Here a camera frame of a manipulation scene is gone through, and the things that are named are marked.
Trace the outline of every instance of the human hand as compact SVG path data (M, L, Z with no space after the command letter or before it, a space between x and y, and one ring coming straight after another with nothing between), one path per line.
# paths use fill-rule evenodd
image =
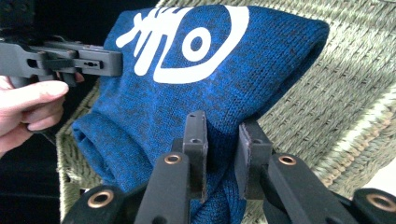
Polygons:
M81 74L77 80L82 81ZM0 77L0 158L32 136L59 122L69 88L62 81L44 81L13 89L7 77Z

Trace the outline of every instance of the blue cloth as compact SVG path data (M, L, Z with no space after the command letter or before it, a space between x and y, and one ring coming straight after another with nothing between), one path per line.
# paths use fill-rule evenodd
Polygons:
M100 78L92 112L73 124L78 147L105 184L128 191L183 136L187 114L204 110L208 201L191 203L191 221L239 223L238 124L274 105L319 56L328 32L323 21L263 7L123 12L105 43L123 53L123 75Z

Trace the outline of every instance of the dark surface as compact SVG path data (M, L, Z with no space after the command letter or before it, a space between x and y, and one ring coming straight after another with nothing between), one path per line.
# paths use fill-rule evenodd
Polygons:
M86 44L103 45L106 34L123 10L154 7L157 1L37 0L37 29ZM91 89L96 77L66 95L58 131ZM0 160L0 223L59 223L59 178L56 149L35 134Z

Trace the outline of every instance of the fingernail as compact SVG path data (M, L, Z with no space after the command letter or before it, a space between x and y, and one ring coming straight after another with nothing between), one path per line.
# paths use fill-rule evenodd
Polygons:
M61 81L51 82L46 87L47 94L52 96L64 95L69 91L69 87L66 83Z

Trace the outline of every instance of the woven basket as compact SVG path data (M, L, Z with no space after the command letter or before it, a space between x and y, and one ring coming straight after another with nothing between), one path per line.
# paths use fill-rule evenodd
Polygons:
M166 1L158 7L262 6L326 21L315 64L259 123L276 151L303 159L330 190L350 197L396 157L396 4L390 1ZM90 111L95 86L57 134L62 217L100 177L78 151L70 124ZM248 202L245 223L264 222Z

